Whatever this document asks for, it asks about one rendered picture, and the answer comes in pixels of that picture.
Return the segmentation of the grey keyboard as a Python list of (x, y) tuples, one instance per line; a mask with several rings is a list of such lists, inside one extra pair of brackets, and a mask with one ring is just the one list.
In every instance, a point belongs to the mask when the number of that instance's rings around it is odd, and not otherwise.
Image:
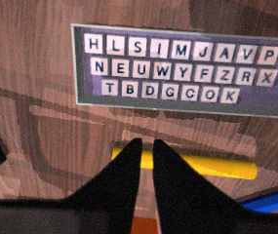
[(71, 23), (76, 105), (278, 118), (278, 38)]

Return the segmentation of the blue stylus with grey tip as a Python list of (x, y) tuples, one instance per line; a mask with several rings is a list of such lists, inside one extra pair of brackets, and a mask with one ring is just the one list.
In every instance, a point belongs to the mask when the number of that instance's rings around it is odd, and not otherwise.
[(278, 191), (261, 195), (253, 199), (248, 199), (239, 202), (239, 204), (247, 209), (260, 211), (262, 213), (278, 211)]

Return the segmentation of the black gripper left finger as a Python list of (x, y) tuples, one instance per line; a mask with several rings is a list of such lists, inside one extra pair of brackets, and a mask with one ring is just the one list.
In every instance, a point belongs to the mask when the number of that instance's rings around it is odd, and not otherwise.
[(0, 199), (0, 234), (131, 234), (142, 138), (63, 199)]

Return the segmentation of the yellow stylus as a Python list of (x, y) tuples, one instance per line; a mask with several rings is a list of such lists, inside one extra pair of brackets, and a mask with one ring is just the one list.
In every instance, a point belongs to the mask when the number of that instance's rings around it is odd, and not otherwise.
[[(125, 147), (114, 146), (112, 160)], [(152, 168), (152, 152), (153, 150), (142, 150), (141, 168)], [(192, 155), (178, 153), (189, 165), (191, 165), (198, 173), (215, 176), (232, 176), (235, 178), (254, 179), (257, 175), (257, 167), (254, 161), (220, 158), (212, 156)]]

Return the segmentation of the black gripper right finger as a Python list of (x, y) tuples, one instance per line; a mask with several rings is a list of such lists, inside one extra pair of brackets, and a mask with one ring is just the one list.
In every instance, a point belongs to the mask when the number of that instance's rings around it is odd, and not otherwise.
[(152, 168), (161, 234), (278, 234), (278, 214), (243, 207), (162, 139)]

